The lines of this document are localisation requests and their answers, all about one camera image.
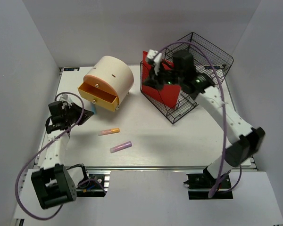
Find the red file folder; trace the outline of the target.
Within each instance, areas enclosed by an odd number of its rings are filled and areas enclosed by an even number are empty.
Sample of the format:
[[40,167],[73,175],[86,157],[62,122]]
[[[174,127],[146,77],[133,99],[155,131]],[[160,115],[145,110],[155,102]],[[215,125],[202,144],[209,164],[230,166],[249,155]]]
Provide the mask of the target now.
[[181,87],[179,85],[164,85],[163,89],[157,91],[151,87],[145,86],[142,83],[148,78],[151,66],[146,62],[147,51],[143,51],[141,65],[141,92],[147,96],[161,102],[163,105],[175,109],[178,104]]

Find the purple tube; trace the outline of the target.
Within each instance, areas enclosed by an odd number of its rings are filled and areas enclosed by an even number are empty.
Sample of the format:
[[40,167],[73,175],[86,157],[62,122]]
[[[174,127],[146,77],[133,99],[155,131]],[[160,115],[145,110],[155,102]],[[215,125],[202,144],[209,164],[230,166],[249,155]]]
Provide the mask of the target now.
[[132,147],[132,142],[131,141],[128,141],[128,142],[125,142],[125,143],[122,143],[120,145],[117,145],[117,146],[114,146],[114,147],[110,148],[110,152],[111,153],[115,153],[115,152],[124,150],[124,149],[129,148],[129,147]]

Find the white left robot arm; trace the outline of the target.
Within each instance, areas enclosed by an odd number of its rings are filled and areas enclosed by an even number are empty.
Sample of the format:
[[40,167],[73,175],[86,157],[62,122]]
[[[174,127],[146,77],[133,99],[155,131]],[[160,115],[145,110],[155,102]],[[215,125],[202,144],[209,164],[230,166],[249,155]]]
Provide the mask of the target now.
[[90,176],[81,163],[65,166],[65,153],[70,140],[70,128],[75,122],[84,124],[93,116],[75,103],[56,101],[48,105],[50,117],[45,123],[48,147],[40,169],[31,175],[32,184],[42,209],[76,200],[76,189],[85,188]]

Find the yellow bottom drawer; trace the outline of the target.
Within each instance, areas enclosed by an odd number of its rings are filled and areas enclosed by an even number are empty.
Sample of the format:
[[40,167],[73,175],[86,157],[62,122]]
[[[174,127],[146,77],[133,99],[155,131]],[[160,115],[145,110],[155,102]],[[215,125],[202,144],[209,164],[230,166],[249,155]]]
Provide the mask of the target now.
[[78,87],[78,92],[82,98],[112,112],[119,104],[118,96],[115,94],[110,94],[87,83],[82,83]]

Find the black label sticker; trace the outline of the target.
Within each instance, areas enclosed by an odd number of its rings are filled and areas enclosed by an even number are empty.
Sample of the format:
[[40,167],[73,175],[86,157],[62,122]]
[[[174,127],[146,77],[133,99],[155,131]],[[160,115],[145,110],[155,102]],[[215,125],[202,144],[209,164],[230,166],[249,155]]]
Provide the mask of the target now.
[[73,71],[79,71],[79,67],[65,67],[63,71],[73,72]]

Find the orange capped pink tube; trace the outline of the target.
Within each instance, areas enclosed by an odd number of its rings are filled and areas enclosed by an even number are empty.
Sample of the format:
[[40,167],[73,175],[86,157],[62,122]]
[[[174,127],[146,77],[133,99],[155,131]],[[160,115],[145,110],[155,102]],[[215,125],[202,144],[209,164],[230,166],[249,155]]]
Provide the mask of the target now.
[[103,136],[103,135],[115,134],[115,133],[119,133],[119,132],[120,132],[119,128],[112,128],[112,129],[101,130],[98,133],[98,135]]

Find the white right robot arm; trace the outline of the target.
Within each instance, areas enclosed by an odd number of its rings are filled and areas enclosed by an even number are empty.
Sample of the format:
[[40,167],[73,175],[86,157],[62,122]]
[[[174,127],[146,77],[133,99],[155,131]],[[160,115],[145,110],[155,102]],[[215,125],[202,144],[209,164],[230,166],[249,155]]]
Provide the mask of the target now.
[[202,106],[224,132],[229,146],[223,146],[222,154],[204,170],[204,184],[216,187],[221,177],[257,153],[265,137],[265,131],[247,123],[231,106],[224,101],[224,93],[215,86],[205,73],[197,71],[194,57],[187,50],[173,54],[173,64],[162,59],[162,54],[149,50],[145,62],[150,66],[145,86],[162,90],[165,85],[179,85],[198,105]]

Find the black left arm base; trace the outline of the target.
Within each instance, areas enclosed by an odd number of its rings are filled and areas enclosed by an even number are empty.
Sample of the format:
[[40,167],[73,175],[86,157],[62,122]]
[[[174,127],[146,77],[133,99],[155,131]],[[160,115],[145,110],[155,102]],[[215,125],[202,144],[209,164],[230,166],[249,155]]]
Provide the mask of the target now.
[[66,167],[72,178],[77,197],[104,197],[108,191],[110,173],[92,170],[83,164]]

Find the cream semicircular drawer box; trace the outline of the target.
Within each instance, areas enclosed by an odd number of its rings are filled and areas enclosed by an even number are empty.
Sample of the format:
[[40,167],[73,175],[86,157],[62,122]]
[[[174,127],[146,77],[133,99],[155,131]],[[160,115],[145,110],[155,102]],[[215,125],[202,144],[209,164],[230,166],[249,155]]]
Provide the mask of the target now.
[[112,56],[102,57],[87,74],[103,79],[115,89],[119,99],[116,109],[134,84],[133,73],[129,66]]

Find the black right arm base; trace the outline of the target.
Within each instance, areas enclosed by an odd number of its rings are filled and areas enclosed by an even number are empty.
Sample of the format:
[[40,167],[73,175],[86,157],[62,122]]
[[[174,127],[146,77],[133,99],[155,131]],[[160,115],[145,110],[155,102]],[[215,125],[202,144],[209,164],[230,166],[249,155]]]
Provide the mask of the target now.
[[[203,173],[192,173],[186,175],[186,181],[183,184],[188,189],[189,200],[210,200],[208,193],[215,183],[211,183]],[[226,192],[231,187],[230,178],[226,176],[216,189],[212,200],[233,199],[232,191]]]

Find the peach top drawer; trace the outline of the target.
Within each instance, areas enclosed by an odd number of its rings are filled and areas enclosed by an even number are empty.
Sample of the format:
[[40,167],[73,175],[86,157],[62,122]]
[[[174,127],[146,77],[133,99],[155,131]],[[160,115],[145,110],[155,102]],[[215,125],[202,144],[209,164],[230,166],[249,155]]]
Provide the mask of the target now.
[[101,78],[87,74],[87,75],[84,76],[83,82],[88,84],[88,85],[91,85],[91,86],[93,86],[97,89],[100,89],[100,90],[104,91],[105,93],[109,93],[109,94],[114,95],[116,97],[118,96],[115,89]]

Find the blue tube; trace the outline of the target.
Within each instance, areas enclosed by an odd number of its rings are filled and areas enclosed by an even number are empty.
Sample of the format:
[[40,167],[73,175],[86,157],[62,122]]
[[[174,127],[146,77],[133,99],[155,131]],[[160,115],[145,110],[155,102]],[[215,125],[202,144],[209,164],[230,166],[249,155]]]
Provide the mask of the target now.
[[92,111],[94,114],[97,113],[95,105],[91,105],[91,111]]

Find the aluminium front rail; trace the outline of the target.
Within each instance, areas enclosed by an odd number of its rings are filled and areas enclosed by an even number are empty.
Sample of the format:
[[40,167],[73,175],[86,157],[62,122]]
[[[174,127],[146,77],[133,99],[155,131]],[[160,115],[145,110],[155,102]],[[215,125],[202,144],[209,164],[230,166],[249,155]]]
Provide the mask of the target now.
[[174,166],[174,167],[142,167],[142,166],[132,166],[132,167],[92,167],[86,166],[87,170],[203,170],[204,167],[192,167],[192,166]]

